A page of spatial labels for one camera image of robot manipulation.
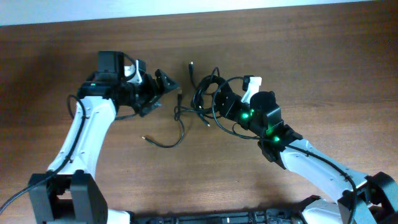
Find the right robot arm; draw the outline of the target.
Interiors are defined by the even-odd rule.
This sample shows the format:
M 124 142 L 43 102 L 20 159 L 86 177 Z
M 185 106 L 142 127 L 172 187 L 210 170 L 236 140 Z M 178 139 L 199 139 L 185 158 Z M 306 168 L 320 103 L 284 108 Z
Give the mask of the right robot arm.
M 232 91 L 213 94 L 213 113 L 254 133 L 269 162 L 307 179 L 331 198 L 304 200 L 303 223 L 397 223 L 397 182 L 384 172 L 356 171 L 316 149 L 284 123 L 272 91 L 240 97 Z

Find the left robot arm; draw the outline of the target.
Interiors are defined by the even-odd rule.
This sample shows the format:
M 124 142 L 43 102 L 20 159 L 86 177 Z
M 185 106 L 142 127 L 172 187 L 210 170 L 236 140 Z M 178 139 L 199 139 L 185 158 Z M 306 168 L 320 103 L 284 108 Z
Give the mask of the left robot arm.
M 122 106 L 144 117 L 178 83 L 123 52 L 98 52 L 98 69 L 77 94 L 73 122 L 60 152 L 43 174 L 32 174 L 29 198 L 37 223 L 132 223 L 133 213 L 112 210 L 96 181 L 96 165 L 111 124 Z

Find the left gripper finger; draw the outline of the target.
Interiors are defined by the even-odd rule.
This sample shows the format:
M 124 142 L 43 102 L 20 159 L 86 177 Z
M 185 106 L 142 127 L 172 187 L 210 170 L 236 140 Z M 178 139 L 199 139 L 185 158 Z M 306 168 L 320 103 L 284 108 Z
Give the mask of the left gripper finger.
M 140 117 L 145 117 L 147 116 L 150 112 L 154 111 L 155 109 L 159 108 L 160 106 L 162 106 L 162 104 L 158 101 L 154 102 L 154 103 L 150 103 L 148 105 L 145 105 L 144 107 L 142 107 L 139 110 L 139 116 Z
M 159 87 L 159 93 L 168 93 L 179 88 L 179 84 L 168 77 L 161 69 L 155 71 L 155 77 Z

